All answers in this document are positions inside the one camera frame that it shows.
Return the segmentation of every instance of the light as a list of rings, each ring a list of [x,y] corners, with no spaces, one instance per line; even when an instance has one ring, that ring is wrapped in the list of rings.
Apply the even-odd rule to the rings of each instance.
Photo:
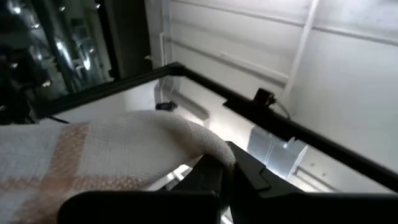
[[[233,224],[228,218],[226,218],[224,215],[221,217],[221,221],[224,224]]]
[[[174,175],[173,175],[173,173],[169,173],[169,174],[167,174],[167,178],[168,178],[168,180],[172,180],[172,179],[174,179]]]
[[[46,81],[46,82],[44,82],[44,83],[42,84],[42,87],[48,87],[48,86],[50,86],[50,85],[51,85],[51,81],[48,80],[48,81]]]
[[[12,10],[15,12],[15,14],[20,14],[21,13],[21,7],[13,7]]]
[[[189,169],[189,166],[187,166],[187,165],[185,165],[185,164],[182,164],[182,165],[180,165],[177,169],[175,169],[174,171],[177,172],[177,173],[179,173],[179,174],[182,174],[182,173],[184,173],[185,171],[187,171],[188,169]]]
[[[57,42],[57,48],[58,48],[58,50],[62,50],[63,44],[61,42]]]
[[[42,60],[43,59],[43,55],[41,52],[37,52],[37,59],[38,60]]]
[[[184,176],[178,172],[173,171],[174,176],[181,181],[182,179],[184,179]]]
[[[88,59],[84,59],[83,60],[83,65],[85,66],[86,70],[89,70],[90,67],[91,67],[90,59],[89,58]]]

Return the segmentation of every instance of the glass panel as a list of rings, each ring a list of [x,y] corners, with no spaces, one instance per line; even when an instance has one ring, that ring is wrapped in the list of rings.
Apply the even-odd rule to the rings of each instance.
[[[1,73],[13,88],[46,102],[112,81],[98,7],[94,0],[2,1]]]
[[[248,153],[306,192],[391,193],[307,143],[296,139],[282,141],[258,126],[252,129]]]

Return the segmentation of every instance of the white pipe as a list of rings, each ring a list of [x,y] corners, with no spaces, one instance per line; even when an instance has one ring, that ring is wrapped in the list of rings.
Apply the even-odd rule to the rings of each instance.
[[[298,49],[293,60],[292,69],[290,70],[289,80],[285,86],[284,92],[282,94],[282,102],[286,104],[287,98],[292,91],[293,84],[295,82],[297,71],[299,70],[300,63],[303,59],[305,46],[307,45],[308,37],[313,27],[313,22],[315,20],[315,15],[317,13],[318,5],[320,0],[313,0],[311,3],[311,8],[308,13],[307,20],[305,21],[305,26],[298,44]]]
[[[162,66],[166,65],[166,57],[164,55],[164,34],[161,32],[159,34],[159,45],[160,45],[160,61],[162,63]]]
[[[230,60],[231,62],[234,62],[236,64],[240,64],[240,65],[244,65],[247,68],[251,68],[253,70],[258,71],[259,73],[263,73],[264,76],[269,76],[272,77],[278,81],[281,81],[283,83],[287,83],[287,80],[289,79],[289,76],[287,76],[286,74],[282,73],[282,72],[278,72],[275,71],[271,68],[266,68],[262,65],[256,64],[256,63],[252,63],[248,60],[245,60],[241,57],[238,57],[236,55],[231,55],[229,53],[226,52],[221,52],[220,53],[221,58],[225,58]]]
[[[341,35],[344,37],[351,37],[354,39],[367,40],[367,41],[371,41],[371,42],[375,42],[375,43],[379,43],[379,44],[386,44],[386,45],[392,45],[392,46],[398,47],[397,39],[381,37],[379,35],[366,34],[363,32],[356,32],[356,31],[340,29],[340,28],[335,28],[335,27],[314,26],[312,29],[321,31],[321,32],[327,32],[329,34]]]
[[[193,45],[185,40],[175,40],[175,39],[171,39],[170,37],[166,37],[166,36],[165,36],[165,38],[179,46],[188,47],[197,52],[201,52],[205,55],[209,55],[210,57],[218,58],[222,61],[225,61],[225,62],[235,65],[237,67],[243,68],[243,69],[249,71],[251,74],[253,74],[256,78],[265,80],[267,82],[269,81],[270,78],[275,81],[281,82],[282,84],[286,84],[288,81],[288,75],[286,75],[282,72],[278,72],[273,69],[263,67],[262,65],[248,62],[245,59],[241,59],[235,55],[230,55],[227,52],[219,52],[219,51],[215,51],[212,49],[208,49],[203,46]]]
[[[215,9],[215,10],[224,11],[224,12],[230,12],[233,14],[253,17],[253,18],[257,18],[257,19],[263,19],[263,20],[272,21],[272,22],[278,22],[281,24],[287,24],[287,25],[292,25],[292,26],[296,26],[296,27],[304,27],[304,25],[305,25],[305,23],[300,22],[300,21],[295,21],[295,20],[281,18],[281,17],[267,16],[263,13],[252,12],[252,11],[248,11],[248,10],[233,9],[232,7],[228,7],[228,6],[221,6],[221,5],[209,4],[209,3],[192,2],[192,1],[188,1],[188,0],[173,0],[173,2],[189,4],[189,5],[193,5],[193,6],[199,6],[199,7],[205,7],[208,9]],[[335,27],[315,26],[315,27],[313,27],[313,30],[398,47],[398,39],[386,38],[386,37],[381,37],[378,35],[372,35],[372,34],[367,34],[367,33],[362,33],[362,32],[355,32],[355,31],[351,31],[351,30],[344,30],[344,29],[339,29],[339,28],[335,28]]]
[[[167,36],[171,36],[172,33],[172,11],[171,11],[171,0],[163,0],[162,1],[162,18],[167,18],[167,21],[163,21],[162,27],[163,32]],[[167,54],[165,61],[166,64],[173,62],[173,48],[171,46],[166,46],[165,53]]]
[[[293,21],[293,20],[289,20],[289,19],[285,19],[285,18],[274,17],[274,16],[267,16],[262,13],[251,12],[251,11],[242,10],[242,9],[234,9],[234,8],[228,7],[228,6],[217,6],[215,4],[202,3],[202,2],[198,2],[198,1],[193,2],[193,1],[187,1],[187,0],[172,0],[172,2],[190,4],[193,6],[205,7],[208,9],[215,9],[215,10],[224,11],[224,12],[230,12],[233,14],[249,16],[249,17],[253,17],[253,18],[257,18],[257,19],[264,19],[264,20],[272,21],[272,22],[279,22],[282,24],[287,24],[287,25],[292,25],[292,26],[303,26],[302,22],[297,22],[297,21]]]

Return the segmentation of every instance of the white towel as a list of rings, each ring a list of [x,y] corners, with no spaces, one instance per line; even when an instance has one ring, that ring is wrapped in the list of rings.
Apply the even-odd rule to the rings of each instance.
[[[163,111],[0,127],[0,223],[55,223],[71,196],[144,189],[204,153],[232,169],[234,156],[222,139]]]

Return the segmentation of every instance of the black metal frame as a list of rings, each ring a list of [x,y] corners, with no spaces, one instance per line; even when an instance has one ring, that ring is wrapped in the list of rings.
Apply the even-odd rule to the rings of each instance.
[[[370,179],[379,182],[395,192],[398,192],[398,175],[395,172],[380,166],[352,150],[314,133],[287,118],[284,118],[283,116],[273,112],[268,108],[268,106],[260,105],[256,101],[249,100],[233,90],[230,90],[225,86],[186,68],[180,63],[172,63],[139,77],[125,79],[123,82],[106,83],[104,85],[96,86],[81,93],[56,100],[45,108],[41,108],[40,105],[36,105],[39,108],[39,111],[45,111],[46,113],[38,113],[38,115],[40,117],[46,117],[49,114],[57,114],[115,93],[128,90],[135,86],[160,79],[167,75],[189,78],[223,98],[226,98],[226,102],[224,103],[225,107],[231,109],[237,114],[240,114],[242,117],[252,121],[261,128],[266,129],[277,137],[286,141],[290,138],[302,140]]]

